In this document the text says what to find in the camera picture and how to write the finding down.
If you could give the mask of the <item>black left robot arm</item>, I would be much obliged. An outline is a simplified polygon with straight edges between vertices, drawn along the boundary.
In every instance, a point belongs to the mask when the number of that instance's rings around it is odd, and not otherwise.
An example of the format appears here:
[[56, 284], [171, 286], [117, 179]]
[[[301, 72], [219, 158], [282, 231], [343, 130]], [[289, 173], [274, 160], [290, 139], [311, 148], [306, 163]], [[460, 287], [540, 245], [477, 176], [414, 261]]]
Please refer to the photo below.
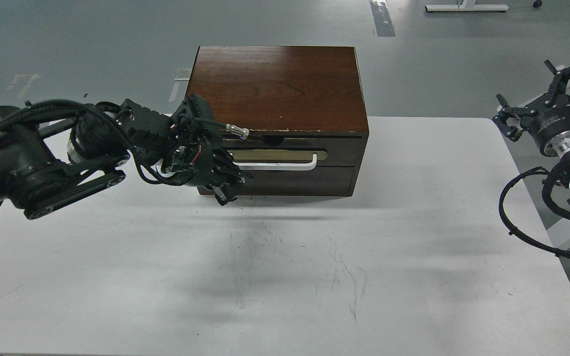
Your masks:
[[36, 220], [121, 183], [120, 167], [133, 158], [147, 184], [201, 187], [224, 206], [253, 177], [223, 147], [221, 130], [249, 136], [215, 120], [196, 94], [170, 116], [129, 99], [0, 106], [0, 205], [10, 200]]

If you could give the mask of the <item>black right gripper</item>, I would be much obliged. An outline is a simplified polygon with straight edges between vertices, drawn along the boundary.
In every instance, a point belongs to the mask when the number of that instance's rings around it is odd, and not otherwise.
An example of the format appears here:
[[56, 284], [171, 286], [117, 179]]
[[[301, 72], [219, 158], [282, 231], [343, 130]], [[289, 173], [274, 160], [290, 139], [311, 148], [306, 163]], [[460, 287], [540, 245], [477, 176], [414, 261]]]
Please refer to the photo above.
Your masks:
[[541, 155], [558, 156], [557, 138], [570, 137], [570, 67], [558, 69], [549, 60], [544, 64], [553, 74], [544, 99], [534, 100], [525, 107], [513, 107], [503, 95], [497, 94], [500, 109], [492, 122], [511, 142], [517, 142], [529, 131]]

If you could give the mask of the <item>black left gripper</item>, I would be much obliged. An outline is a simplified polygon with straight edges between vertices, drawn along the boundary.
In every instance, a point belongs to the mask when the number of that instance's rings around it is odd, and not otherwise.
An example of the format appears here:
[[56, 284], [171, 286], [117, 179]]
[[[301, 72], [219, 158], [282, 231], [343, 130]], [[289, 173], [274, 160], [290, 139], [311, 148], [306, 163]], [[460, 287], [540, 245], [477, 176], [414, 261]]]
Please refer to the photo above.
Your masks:
[[206, 187], [221, 206], [237, 199], [247, 176], [222, 147], [225, 125], [201, 95], [188, 95], [170, 116], [129, 99], [120, 104], [119, 113], [142, 180]]

